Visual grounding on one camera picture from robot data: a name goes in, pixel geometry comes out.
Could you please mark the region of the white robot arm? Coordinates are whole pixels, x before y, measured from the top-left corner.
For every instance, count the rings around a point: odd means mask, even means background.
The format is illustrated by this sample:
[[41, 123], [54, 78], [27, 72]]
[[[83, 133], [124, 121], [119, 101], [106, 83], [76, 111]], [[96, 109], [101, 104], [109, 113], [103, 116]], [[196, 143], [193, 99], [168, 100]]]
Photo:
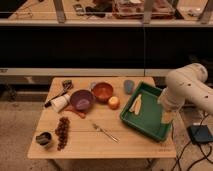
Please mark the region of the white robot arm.
[[165, 77], [166, 87], [158, 98], [163, 107], [161, 122], [171, 123], [186, 100], [213, 115], [213, 89], [204, 84], [207, 78], [207, 69], [199, 63], [170, 71]]

